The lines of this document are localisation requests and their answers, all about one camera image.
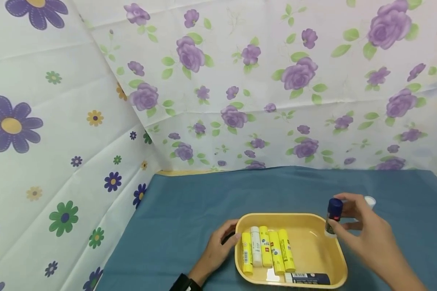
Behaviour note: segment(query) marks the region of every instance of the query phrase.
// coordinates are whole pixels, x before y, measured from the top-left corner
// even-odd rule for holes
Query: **purple rose print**
[[[238,91],[240,91],[240,89],[237,86],[231,86],[230,88],[227,89],[227,99],[231,100],[233,98],[236,97],[236,95],[238,94]]]
[[[206,127],[203,124],[196,123],[195,125],[193,125],[192,128],[194,129],[194,131],[196,131],[196,134],[198,135],[203,135],[206,133]]]
[[[205,99],[209,99],[209,93],[210,89],[207,89],[205,86],[201,86],[197,91],[197,97],[199,99],[205,100]]]
[[[421,137],[421,133],[417,129],[410,129],[401,134],[400,141],[416,141]]]
[[[220,113],[225,124],[230,127],[242,129],[247,122],[246,113],[238,111],[233,105],[228,105]]]
[[[199,48],[196,48],[194,40],[189,36],[183,36],[176,41],[176,52],[180,57],[180,62],[194,73],[199,72],[199,68],[206,63],[206,56]]]
[[[377,86],[379,84],[385,83],[385,77],[390,74],[390,71],[387,70],[386,67],[380,68],[380,70],[376,72],[372,72],[369,75],[369,80],[367,80],[367,83],[369,83],[371,86]]]
[[[382,162],[377,166],[375,166],[375,169],[376,170],[401,170],[405,166],[405,162],[406,162],[405,159],[394,156],[386,160],[385,162]]]
[[[390,147],[387,148],[387,151],[391,154],[398,153],[398,150],[400,149],[400,146],[397,144],[392,144]]]
[[[256,153],[253,152],[252,150],[245,150],[245,155],[250,157],[250,158],[255,158],[256,157]]]
[[[60,0],[8,0],[5,3],[7,11],[16,17],[29,13],[29,22],[38,30],[47,28],[46,19],[56,28],[64,28],[65,22],[57,14],[68,14],[68,8]]]
[[[145,12],[144,9],[139,7],[138,4],[132,3],[131,5],[125,5],[123,8],[126,10],[126,18],[131,23],[136,23],[139,26],[145,25],[151,16]]]
[[[344,115],[335,120],[335,129],[346,129],[353,122],[353,117]]]
[[[346,158],[343,162],[345,165],[351,165],[356,161],[356,158]]]
[[[138,85],[138,89],[129,95],[129,103],[136,106],[137,110],[143,111],[157,105],[158,97],[156,87],[148,83],[141,83]]]
[[[188,10],[185,13],[185,27],[191,28],[196,25],[196,22],[199,20],[199,13],[196,11],[196,9]]]
[[[298,156],[298,158],[304,158],[308,156],[312,156],[316,153],[317,148],[319,147],[319,141],[313,140],[311,138],[307,138],[293,148],[293,154]]]
[[[0,96],[0,153],[6,151],[12,143],[18,153],[27,153],[28,141],[40,141],[40,135],[31,129],[41,128],[44,123],[40,118],[28,117],[29,113],[29,104],[22,102],[13,108],[8,98]]]
[[[297,90],[307,86],[316,75],[318,66],[309,57],[299,59],[296,65],[287,67],[280,77],[286,90]]]
[[[391,4],[380,7],[377,16],[371,20],[369,42],[373,46],[389,49],[394,42],[402,40],[411,28],[411,18],[406,15],[406,10],[408,10],[406,0],[395,0]]]
[[[316,40],[319,38],[314,30],[308,28],[301,33],[303,45],[308,49],[312,49],[316,45]]]
[[[168,135],[169,138],[171,139],[180,139],[180,135],[176,132],[172,132]]]
[[[408,79],[406,79],[408,82],[410,82],[411,80],[413,80],[413,79],[416,79],[416,77],[422,72],[422,71],[424,71],[424,69],[425,69],[425,64],[419,64],[419,65],[416,65],[414,68],[413,68],[413,70],[411,70],[410,72],[409,72],[409,77],[408,77]]]
[[[411,90],[403,89],[388,99],[387,116],[393,118],[402,117],[416,105],[417,101],[417,97],[411,95]]]
[[[263,140],[261,140],[260,138],[256,138],[253,141],[250,141],[250,144],[252,145],[253,148],[264,148],[265,147],[265,142]]]
[[[187,143],[180,143],[175,150],[175,156],[180,157],[181,160],[189,160],[192,158],[191,145]]]
[[[142,66],[138,62],[130,61],[128,63],[128,67],[135,75],[144,76],[144,66]]]
[[[253,160],[249,166],[246,167],[248,170],[254,170],[254,169],[265,169],[265,163],[259,162],[258,160]]]
[[[302,135],[308,135],[310,127],[307,125],[299,125],[296,129],[298,129]]]
[[[254,65],[257,63],[257,57],[261,54],[261,49],[253,44],[248,44],[247,48],[243,49],[241,57],[245,65]]]
[[[267,111],[268,113],[272,113],[272,112],[277,110],[277,107],[275,104],[269,103],[269,104],[265,105],[264,110]]]

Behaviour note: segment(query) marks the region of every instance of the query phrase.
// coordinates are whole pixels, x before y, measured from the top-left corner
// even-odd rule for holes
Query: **glue stick cap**
[[[342,215],[343,210],[343,202],[340,199],[332,198],[329,200],[329,207],[327,208],[327,212],[330,213],[330,216],[338,216]]]

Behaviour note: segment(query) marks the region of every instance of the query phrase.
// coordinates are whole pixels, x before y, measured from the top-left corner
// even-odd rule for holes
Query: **yellow tray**
[[[286,283],[283,275],[275,275],[273,267],[254,268],[252,275],[245,275],[240,241],[235,246],[235,264],[247,281],[261,285],[317,289],[335,289],[345,283],[348,276],[345,257],[338,240],[324,235],[325,220],[322,217],[310,213],[250,213],[240,218],[236,232],[249,232],[251,226],[267,226],[269,230],[286,229],[296,273],[325,273],[331,285]]]

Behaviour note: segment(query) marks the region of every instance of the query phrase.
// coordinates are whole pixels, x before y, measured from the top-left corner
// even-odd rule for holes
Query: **glue stick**
[[[259,236],[261,237],[262,266],[270,268],[272,267],[272,255],[267,226],[259,226]]]
[[[281,229],[278,231],[278,237],[280,239],[280,249],[282,250],[283,264],[285,265],[285,272],[295,272],[295,263],[293,261],[293,254],[291,253],[290,240],[288,239],[288,233],[286,230]]]
[[[243,273],[252,275],[252,251],[249,232],[241,234],[241,242],[243,243]]]
[[[269,232],[270,248],[272,250],[272,259],[274,260],[274,272],[276,275],[285,274],[285,265],[283,264],[282,250],[280,250],[280,239],[277,232]]]
[[[253,267],[262,267],[261,255],[261,237],[259,236],[259,227],[250,228],[250,240],[252,243],[252,265]]]

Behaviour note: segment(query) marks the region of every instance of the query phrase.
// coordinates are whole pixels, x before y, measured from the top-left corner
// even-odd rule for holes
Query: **purple daisy print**
[[[13,108],[8,98],[0,96],[0,153],[6,151],[12,143],[18,153],[27,153],[28,141],[40,141],[40,135],[31,129],[41,128],[44,123],[40,118],[28,117],[29,113],[29,104],[22,102]]]
[[[8,0],[5,8],[16,17],[29,13],[29,22],[38,30],[47,28],[47,20],[56,28],[65,27],[65,22],[57,12],[68,14],[68,8],[60,0]]]

